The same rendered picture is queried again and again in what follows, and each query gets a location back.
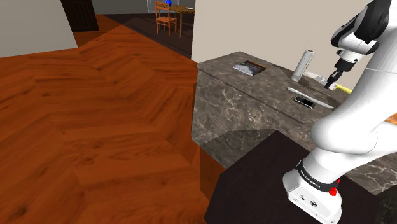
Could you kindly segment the white paper towel roll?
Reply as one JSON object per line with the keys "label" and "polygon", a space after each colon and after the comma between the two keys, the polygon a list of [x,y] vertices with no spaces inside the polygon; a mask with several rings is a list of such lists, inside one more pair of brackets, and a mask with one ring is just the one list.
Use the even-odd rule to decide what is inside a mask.
{"label": "white paper towel roll", "polygon": [[314,57],[315,52],[313,50],[304,51],[299,63],[294,70],[291,79],[295,82],[299,82],[307,67],[309,66],[312,58]]}

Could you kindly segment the long silver knife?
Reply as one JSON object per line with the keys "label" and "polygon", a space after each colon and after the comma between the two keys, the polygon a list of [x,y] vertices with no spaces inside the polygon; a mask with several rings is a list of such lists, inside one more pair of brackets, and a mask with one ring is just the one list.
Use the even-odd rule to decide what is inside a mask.
{"label": "long silver knife", "polygon": [[306,99],[308,99],[308,100],[310,100],[310,101],[312,101],[312,102],[314,102],[316,104],[322,105],[322,106],[324,106],[326,108],[330,108],[330,109],[334,108],[333,106],[330,106],[329,104],[326,104],[326,103],[324,103],[322,101],[319,101],[319,100],[317,100],[317,99],[315,99],[313,97],[310,97],[308,95],[305,95],[304,93],[301,93],[300,91],[295,90],[294,88],[287,87],[287,90],[289,90],[290,92],[293,92],[295,94],[301,95],[302,97],[304,97],[304,98],[306,98]]}

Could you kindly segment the black smartphone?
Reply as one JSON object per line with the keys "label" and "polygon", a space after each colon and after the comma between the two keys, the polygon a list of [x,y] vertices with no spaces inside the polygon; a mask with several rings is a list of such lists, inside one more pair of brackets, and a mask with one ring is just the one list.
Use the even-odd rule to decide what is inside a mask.
{"label": "black smartphone", "polygon": [[293,100],[309,109],[313,109],[316,106],[314,102],[300,96],[296,96]]}

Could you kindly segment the grey book with photo cover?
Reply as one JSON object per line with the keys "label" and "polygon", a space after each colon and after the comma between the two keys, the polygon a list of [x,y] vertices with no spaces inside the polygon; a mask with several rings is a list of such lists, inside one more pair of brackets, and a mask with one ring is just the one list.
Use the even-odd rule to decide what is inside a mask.
{"label": "grey book with photo cover", "polygon": [[255,76],[260,72],[263,72],[267,70],[267,67],[257,64],[255,62],[246,60],[244,62],[241,62],[239,64],[236,64],[233,66],[235,70],[238,70],[248,76]]}

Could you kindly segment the dark robot stand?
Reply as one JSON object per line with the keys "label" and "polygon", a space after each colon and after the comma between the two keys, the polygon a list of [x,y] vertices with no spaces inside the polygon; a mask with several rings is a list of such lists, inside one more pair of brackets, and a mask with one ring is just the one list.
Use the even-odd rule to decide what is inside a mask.
{"label": "dark robot stand", "polygon": [[[207,224],[320,224],[293,205],[282,184],[308,151],[279,131],[220,174],[207,212]],[[380,224],[380,199],[346,176],[338,188],[338,224]]]}

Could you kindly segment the wooden dining table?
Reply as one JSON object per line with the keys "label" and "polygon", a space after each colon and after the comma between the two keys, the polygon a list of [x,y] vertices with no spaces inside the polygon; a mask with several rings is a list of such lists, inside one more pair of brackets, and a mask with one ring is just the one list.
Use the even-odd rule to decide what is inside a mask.
{"label": "wooden dining table", "polygon": [[178,4],[173,4],[172,0],[165,0],[165,2],[169,5],[169,9],[179,14],[179,37],[182,37],[183,33],[183,15],[184,14],[194,14],[195,10],[193,8],[181,6]]}

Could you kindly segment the orange wooden chair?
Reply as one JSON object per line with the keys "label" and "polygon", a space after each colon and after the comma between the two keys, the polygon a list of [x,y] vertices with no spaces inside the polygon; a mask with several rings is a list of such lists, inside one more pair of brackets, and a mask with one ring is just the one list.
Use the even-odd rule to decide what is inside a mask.
{"label": "orange wooden chair", "polygon": [[[159,33],[161,27],[168,29],[168,35],[171,35],[171,27],[174,26],[174,32],[177,32],[177,19],[170,16],[171,2],[155,1],[155,22],[156,30]],[[166,11],[166,14],[161,16],[161,11]]]}

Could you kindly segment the dark wooden door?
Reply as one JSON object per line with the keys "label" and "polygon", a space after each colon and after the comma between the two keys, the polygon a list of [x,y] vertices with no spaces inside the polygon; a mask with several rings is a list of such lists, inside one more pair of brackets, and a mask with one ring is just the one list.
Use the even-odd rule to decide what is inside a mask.
{"label": "dark wooden door", "polygon": [[92,0],[60,0],[72,32],[98,31]]}

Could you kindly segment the yellow handled white spatula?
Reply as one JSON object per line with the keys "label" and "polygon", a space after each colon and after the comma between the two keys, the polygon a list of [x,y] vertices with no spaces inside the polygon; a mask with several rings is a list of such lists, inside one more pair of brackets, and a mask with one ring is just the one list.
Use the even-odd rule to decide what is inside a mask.
{"label": "yellow handled white spatula", "polygon": [[[327,84],[326,78],[324,78],[324,77],[322,77],[322,76],[320,76],[320,75],[317,75],[317,74],[315,74],[315,73],[306,71],[306,72],[304,72],[304,75],[307,76],[307,77],[309,77],[309,78],[312,78],[312,79],[316,80],[318,83],[320,83],[320,84],[322,84],[322,85],[326,85],[326,84]],[[330,90],[339,89],[339,90],[341,90],[341,91],[343,91],[343,92],[345,92],[345,93],[347,93],[347,94],[351,94],[351,92],[352,92],[351,89],[349,89],[349,88],[347,88],[347,87],[344,87],[344,86],[342,86],[342,85],[339,85],[338,83],[333,83],[333,84],[331,84],[331,86],[329,87],[329,89],[330,89]]]}

